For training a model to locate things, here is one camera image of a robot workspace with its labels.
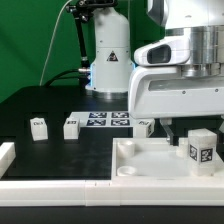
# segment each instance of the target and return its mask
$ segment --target white robot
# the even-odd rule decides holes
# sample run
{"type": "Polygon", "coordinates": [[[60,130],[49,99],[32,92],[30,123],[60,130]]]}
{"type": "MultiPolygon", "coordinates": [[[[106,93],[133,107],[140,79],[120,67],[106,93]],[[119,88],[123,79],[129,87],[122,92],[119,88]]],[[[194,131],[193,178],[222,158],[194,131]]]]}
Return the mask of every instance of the white robot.
{"type": "Polygon", "coordinates": [[[68,5],[78,32],[83,71],[89,71],[86,90],[93,96],[127,98],[128,82],[135,64],[130,59],[129,21],[116,12],[117,0],[78,0],[68,5]],[[87,58],[81,23],[94,18],[96,58],[90,65],[87,58]]]}
{"type": "Polygon", "coordinates": [[[135,52],[131,116],[223,115],[224,1],[148,0],[148,15],[166,35],[135,52]]]}

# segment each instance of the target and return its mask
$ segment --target warning label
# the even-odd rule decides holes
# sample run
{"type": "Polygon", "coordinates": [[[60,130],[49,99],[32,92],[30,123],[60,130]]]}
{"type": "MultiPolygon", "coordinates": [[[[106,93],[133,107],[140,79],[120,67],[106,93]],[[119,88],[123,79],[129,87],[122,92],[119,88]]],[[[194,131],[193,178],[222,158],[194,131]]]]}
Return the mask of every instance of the warning label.
{"type": "Polygon", "coordinates": [[[111,52],[110,56],[108,57],[107,61],[118,61],[116,54],[114,51],[111,52]]]}

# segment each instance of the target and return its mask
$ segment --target white plastic housing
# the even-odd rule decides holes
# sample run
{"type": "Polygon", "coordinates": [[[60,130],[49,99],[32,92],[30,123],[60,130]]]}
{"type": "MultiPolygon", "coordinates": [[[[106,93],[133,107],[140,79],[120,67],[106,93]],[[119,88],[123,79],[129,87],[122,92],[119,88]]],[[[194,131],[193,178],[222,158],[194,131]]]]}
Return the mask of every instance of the white plastic housing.
{"type": "MultiPolygon", "coordinates": [[[[148,0],[148,11],[156,0],[148,0]]],[[[166,29],[224,24],[223,0],[164,0],[166,29]]]]}
{"type": "Polygon", "coordinates": [[[224,114],[224,77],[182,79],[180,68],[138,67],[129,83],[128,111],[135,119],[224,114]]]}
{"type": "Polygon", "coordinates": [[[134,64],[130,60],[128,20],[114,8],[94,11],[96,59],[91,65],[88,90],[127,92],[134,64]]]}
{"type": "Polygon", "coordinates": [[[0,146],[0,178],[4,175],[15,157],[15,144],[13,142],[5,142],[0,146]]]}
{"type": "Polygon", "coordinates": [[[175,65],[186,62],[190,57],[190,40],[184,36],[165,37],[164,39],[141,47],[135,51],[135,62],[140,66],[159,66],[159,65],[175,65]],[[159,46],[169,46],[171,49],[171,58],[167,63],[150,64],[147,60],[149,51],[159,46]]]}

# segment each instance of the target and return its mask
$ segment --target small block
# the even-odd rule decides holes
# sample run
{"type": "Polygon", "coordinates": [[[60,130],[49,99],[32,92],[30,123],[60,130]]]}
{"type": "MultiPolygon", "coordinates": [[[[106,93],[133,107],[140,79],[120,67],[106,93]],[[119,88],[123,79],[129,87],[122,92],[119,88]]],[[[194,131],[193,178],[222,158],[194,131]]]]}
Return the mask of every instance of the small block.
{"type": "Polygon", "coordinates": [[[64,139],[72,140],[79,138],[80,132],[80,121],[78,118],[69,117],[66,119],[63,130],[64,130],[64,139]]]}
{"type": "Polygon", "coordinates": [[[44,118],[31,119],[30,126],[34,141],[48,139],[47,125],[44,118]]]}
{"type": "Polygon", "coordinates": [[[149,138],[154,132],[155,120],[138,120],[133,127],[134,138],[149,138]]]}

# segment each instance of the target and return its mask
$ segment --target black cable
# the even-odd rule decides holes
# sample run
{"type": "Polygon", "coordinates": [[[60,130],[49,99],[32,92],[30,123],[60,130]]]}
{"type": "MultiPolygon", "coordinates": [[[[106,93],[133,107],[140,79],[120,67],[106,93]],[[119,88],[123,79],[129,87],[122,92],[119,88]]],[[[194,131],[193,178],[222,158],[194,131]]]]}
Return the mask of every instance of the black cable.
{"type": "Polygon", "coordinates": [[[78,72],[78,69],[70,69],[70,70],[66,70],[64,72],[59,73],[58,75],[54,76],[52,79],[50,79],[49,81],[47,81],[44,86],[48,87],[51,85],[52,82],[54,82],[55,80],[59,79],[60,77],[70,74],[70,73],[75,73],[78,72]]]}

